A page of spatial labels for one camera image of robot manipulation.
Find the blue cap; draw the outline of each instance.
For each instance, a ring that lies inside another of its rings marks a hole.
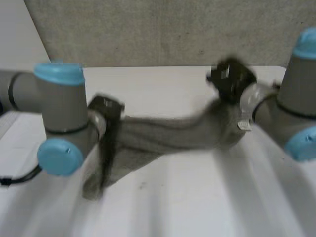
[[[303,59],[316,59],[316,27],[308,28],[301,33],[293,55]]]
[[[47,173],[68,176],[81,167],[83,155],[73,143],[52,138],[40,145],[38,160]]]
[[[316,158],[316,126],[295,134],[285,145],[285,151],[296,161]]]
[[[74,63],[39,63],[34,68],[39,79],[60,85],[84,84],[83,70],[80,64]]]

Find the gray wall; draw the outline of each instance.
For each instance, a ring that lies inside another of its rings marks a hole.
[[[288,62],[315,0],[25,0],[51,59],[85,66]]]

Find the white table surface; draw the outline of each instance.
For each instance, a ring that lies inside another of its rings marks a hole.
[[[205,69],[85,68],[87,98],[115,96],[131,116],[183,117],[216,97]],[[285,71],[253,69],[266,83],[281,81]],[[41,117],[20,115],[0,140],[0,174],[31,168],[44,139]],[[257,127],[224,154],[160,157],[98,202],[80,196],[84,169],[70,178],[42,172],[26,185],[0,189],[0,236],[316,236],[316,162],[295,163]]]

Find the gray cloth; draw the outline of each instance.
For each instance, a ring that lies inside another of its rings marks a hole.
[[[192,149],[226,149],[244,131],[237,126],[243,116],[238,106],[214,101],[198,116],[182,119],[126,117],[119,128],[116,155],[106,161],[100,155],[88,171],[83,197],[98,199],[103,188],[115,183],[158,157]]]

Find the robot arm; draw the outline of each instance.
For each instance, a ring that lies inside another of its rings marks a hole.
[[[257,83],[238,60],[229,59],[207,80],[220,97],[252,116],[296,161],[316,158],[316,28],[302,32],[287,66],[280,90]]]
[[[47,140],[38,150],[39,165],[23,177],[0,178],[2,185],[21,183],[42,169],[68,176],[83,164],[123,106],[96,96],[87,107],[83,71],[78,64],[37,64],[33,73],[0,72],[0,115],[10,110],[41,113]]]

